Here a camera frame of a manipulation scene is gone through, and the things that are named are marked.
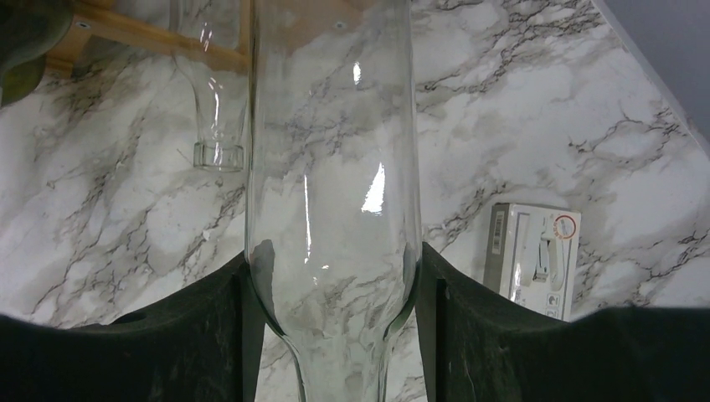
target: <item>dark green glass bottle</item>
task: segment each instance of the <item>dark green glass bottle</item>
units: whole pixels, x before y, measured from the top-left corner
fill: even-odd
[[[0,107],[37,87],[72,17],[69,0],[0,0]]]

